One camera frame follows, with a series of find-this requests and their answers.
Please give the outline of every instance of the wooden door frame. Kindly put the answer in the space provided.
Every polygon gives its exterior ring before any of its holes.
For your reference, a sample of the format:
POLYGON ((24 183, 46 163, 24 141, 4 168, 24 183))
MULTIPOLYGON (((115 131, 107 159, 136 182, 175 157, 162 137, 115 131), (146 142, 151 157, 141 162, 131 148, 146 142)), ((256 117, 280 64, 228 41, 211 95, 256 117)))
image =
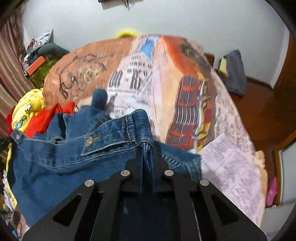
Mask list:
POLYGON ((290 37, 289 37, 289 43, 288 43, 288 49, 287 49, 287 54, 286 54, 286 58, 285 58, 285 61, 284 61, 284 64, 283 64, 283 67, 281 69, 281 73, 278 77, 278 80, 276 81, 276 84, 274 85, 272 91, 275 92, 277 90, 277 88, 280 86, 281 82, 283 79, 285 79, 286 77, 286 69, 287 69, 287 66, 291 60, 291 56, 292 56, 292 51, 293 51, 293 47, 295 47, 295 40, 293 39, 293 35, 290 34, 290 37))

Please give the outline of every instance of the metal bolt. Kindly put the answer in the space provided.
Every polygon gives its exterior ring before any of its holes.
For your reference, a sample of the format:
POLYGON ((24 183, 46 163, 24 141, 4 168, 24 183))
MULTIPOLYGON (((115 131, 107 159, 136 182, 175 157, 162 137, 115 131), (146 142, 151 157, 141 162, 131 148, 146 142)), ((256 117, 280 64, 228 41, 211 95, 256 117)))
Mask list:
POLYGON ((89 147, 92 144, 93 140, 94 140, 93 137, 87 138, 86 141, 85 141, 85 146, 89 147))
POLYGON ((210 183, 209 183, 209 181, 207 179, 201 179, 200 184, 203 185, 203 186, 208 186, 210 183))
POLYGON ((127 177, 128 175, 130 175, 130 171, 128 171, 128 170, 123 170, 123 171, 121 171, 121 173, 120 173, 123 177, 127 177))
POLYGON ((86 180, 85 183, 84 183, 84 185, 87 186, 87 187, 91 187, 93 184, 94 184, 93 180, 86 180))
POLYGON ((174 175, 174 172, 172 170, 166 170, 165 175, 170 177, 170 176, 174 175))

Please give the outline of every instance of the pink slipper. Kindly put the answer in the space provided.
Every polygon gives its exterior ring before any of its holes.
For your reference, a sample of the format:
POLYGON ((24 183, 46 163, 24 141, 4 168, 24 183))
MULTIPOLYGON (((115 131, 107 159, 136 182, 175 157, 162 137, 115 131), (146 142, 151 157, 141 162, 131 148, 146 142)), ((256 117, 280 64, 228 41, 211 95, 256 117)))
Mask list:
POLYGON ((269 189, 267 192, 266 207, 272 206, 272 203, 274 202, 274 198, 276 197, 277 191, 278 191, 277 179, 276 177, 273 177, 272 180, 270 181, 269 189))

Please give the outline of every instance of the blue denim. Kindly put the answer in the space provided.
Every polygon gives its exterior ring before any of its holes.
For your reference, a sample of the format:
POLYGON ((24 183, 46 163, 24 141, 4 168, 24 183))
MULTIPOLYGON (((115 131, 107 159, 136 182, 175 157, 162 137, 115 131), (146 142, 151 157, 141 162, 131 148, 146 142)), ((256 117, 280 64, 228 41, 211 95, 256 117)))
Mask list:
MULTIPOLYGON (((19 130, 12 138, 8 181, 28 225, 34 225, 87 179, 97 182, 124 170, 142 147, 143 165, 155 144, 144 110, 119 119, 104 111, 107 93, 95 90, 90 106, 73 115, 56 114, 44 134, 30 139, 19 130)), ((158 143, 169 168, 192 180, 201 178, 200 156, 158 143)))

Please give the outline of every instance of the yellow sponge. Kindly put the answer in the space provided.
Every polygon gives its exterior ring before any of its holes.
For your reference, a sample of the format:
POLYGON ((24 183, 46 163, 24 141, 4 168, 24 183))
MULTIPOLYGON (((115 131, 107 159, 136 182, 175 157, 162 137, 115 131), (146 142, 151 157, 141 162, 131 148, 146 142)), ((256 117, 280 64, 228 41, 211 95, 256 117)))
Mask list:
POLYGON ((220 63, 220 67, 219 67, 219 73, 225 75, 226 77, 228 77, 228 73, 226 70, 226 65, 227 65, 227 59, 226 58, 222 58, 221 59, 221 63, 220 63))
POLYGON ((121 30, 118 34, 116 34, 115 38, 120 39, 120 38, 133 37, 133 36, 139 36, 139 33, 131 29, 124 29, 124 30, 121 30))

